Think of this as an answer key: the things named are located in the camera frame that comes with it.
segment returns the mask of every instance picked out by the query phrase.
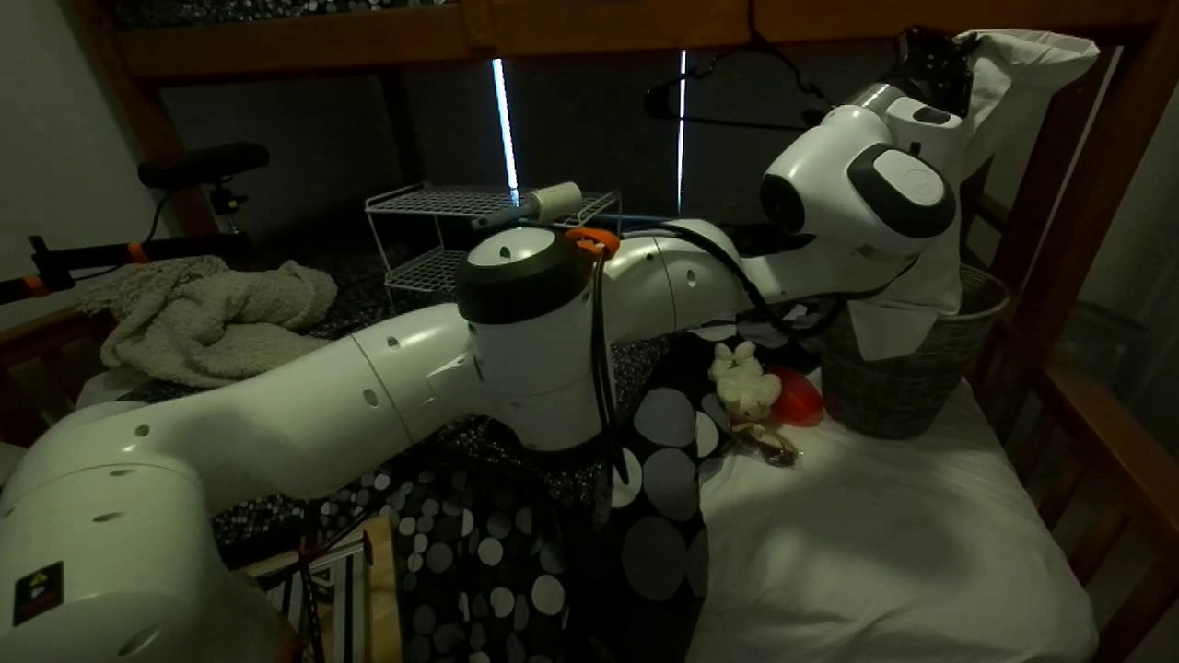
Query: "basket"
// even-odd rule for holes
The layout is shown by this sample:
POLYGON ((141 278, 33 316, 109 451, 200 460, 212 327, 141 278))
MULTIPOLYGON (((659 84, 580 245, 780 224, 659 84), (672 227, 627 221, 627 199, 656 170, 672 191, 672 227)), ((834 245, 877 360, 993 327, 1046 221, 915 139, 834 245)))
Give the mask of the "basket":
POLYGON ((848 311, 826 331, 820 393, 834 420, 872 440, 918 440, 979 355, 1004 311, 1004 288, 961 269, 961 315, 931 323, 911 356, 862 360, 848 311))

